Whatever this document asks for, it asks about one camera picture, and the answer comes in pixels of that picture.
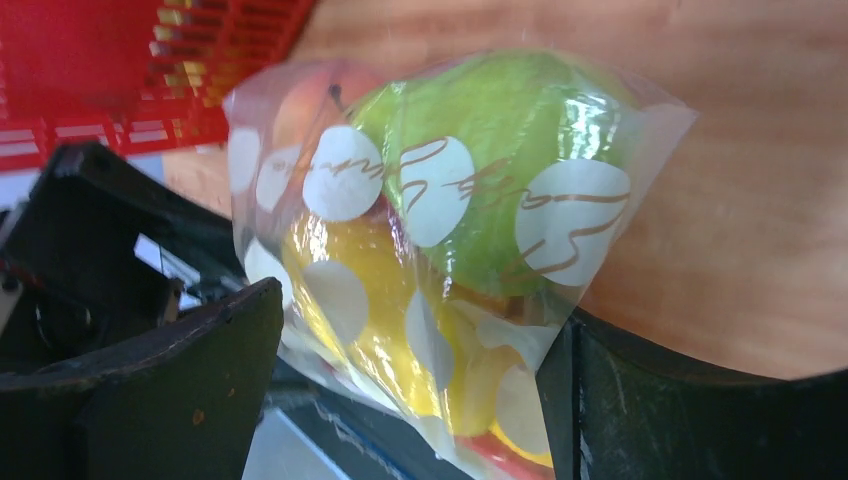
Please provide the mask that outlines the clear polka dot zip bag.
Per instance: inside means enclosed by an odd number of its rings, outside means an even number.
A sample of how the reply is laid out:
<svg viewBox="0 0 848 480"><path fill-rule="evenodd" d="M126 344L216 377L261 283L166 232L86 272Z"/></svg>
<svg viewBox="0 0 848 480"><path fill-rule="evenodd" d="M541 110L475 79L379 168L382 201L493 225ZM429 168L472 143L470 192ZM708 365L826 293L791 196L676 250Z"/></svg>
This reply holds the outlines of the clear polka dot zip bag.
<svg viewBox="0 0 848 480"><path fill-rule="evenodd" d="M318 363L475 479L550 479L535 376L696 120L636 75L488 49L389 78L271 66L226 97L234 241Z"/></svg>

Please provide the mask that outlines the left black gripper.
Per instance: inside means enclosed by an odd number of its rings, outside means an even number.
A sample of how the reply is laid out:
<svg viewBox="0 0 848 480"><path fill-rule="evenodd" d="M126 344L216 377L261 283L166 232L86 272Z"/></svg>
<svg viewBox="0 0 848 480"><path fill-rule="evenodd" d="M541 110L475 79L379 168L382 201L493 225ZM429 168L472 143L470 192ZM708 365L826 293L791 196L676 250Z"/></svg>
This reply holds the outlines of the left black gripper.
<svg viewBox="0 0 848 480"><path fill-rule="evenodd" d="M59 146L1 214L1 367L35 371L174 321L245 281L230 220L98 142Z"/></svg>

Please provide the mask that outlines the peach fruit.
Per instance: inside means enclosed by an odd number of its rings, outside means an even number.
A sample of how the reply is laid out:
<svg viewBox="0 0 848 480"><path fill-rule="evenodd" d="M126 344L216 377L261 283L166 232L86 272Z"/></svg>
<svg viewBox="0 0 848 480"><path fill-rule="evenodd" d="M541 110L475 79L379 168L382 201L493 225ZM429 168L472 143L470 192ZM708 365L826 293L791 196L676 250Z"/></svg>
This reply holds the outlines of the peach fruit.
<svg viewBox="0 0 848 480"><path fill-rule="evenodd" d="M346 122L349 108L385 81L373 68L347 60L307 64L280 103L273 147L299 145L313 130Z"/></svg>

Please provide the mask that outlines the green pear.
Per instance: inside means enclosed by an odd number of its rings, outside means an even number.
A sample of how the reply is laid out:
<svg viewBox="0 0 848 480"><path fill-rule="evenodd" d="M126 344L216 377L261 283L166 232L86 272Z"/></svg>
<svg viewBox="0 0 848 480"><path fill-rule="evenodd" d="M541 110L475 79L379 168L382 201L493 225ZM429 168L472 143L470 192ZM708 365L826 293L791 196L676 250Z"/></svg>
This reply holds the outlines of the green pear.
<svg viewBox="0 0 848 480"><path fill-rule="evenodd" d="M555 162L622 160L634 94L614 73L531 49L473 55L371 90L352 125L379 148L384 191L417 247L453 283L488 296L532 294L544 279L515 239L530 182Z"/></svg>

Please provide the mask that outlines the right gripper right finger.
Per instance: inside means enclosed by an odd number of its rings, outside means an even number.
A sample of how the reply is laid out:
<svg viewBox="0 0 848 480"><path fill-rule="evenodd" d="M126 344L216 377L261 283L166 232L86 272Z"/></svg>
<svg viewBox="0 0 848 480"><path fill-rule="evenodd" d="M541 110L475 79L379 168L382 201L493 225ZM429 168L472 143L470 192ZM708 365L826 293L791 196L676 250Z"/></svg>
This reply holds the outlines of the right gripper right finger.
<svg viewBox="0 0 848 480"><path fill-rule="evenodd" d="M576 310L537 373L559 479L843 479L847 374L757 376Z"/></svg>

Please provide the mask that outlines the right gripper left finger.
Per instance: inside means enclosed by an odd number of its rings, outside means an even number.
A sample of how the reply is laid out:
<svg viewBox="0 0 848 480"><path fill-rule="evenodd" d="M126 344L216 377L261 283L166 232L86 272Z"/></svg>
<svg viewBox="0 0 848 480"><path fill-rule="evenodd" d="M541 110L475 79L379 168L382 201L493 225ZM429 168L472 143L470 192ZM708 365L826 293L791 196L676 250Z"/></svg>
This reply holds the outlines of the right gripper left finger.
<svg viewBox="0 0 848 480"><path fill-rule="evenodd" d="M267 278L142 335L1 378L5 479L238 479L276 361Z"/></svg>

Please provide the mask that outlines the red plastic shopping basket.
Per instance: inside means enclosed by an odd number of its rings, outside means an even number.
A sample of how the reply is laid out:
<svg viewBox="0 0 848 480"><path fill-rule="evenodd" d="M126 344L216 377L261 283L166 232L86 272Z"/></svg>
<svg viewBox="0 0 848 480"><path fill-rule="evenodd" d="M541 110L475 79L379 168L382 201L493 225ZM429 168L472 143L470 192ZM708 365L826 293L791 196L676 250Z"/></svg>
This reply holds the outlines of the red plastic shopping basket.
<svg viewBox="0 0 848 480"><path fill-rule="evenodd" d="M224 97L283 60L310 1L3 0L1 168L60 144L121 155L225 141Z"/></svg>

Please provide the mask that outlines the yellow lemon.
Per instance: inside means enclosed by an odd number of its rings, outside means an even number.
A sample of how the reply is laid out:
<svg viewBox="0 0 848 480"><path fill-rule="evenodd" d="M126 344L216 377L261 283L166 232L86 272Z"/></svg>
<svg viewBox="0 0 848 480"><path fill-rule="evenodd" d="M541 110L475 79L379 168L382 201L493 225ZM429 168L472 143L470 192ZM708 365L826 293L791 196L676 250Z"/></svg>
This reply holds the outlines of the yellow lemon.
<svg viewBox="0 0 848 480"><path fill-rule="evenodd" d="M495 396L519 354L486 347L480 310L414 254L380 217L326 222L305 213L283 244L296 298L316 336L345 354L405 412L474 437L495 418Z"/></svg>

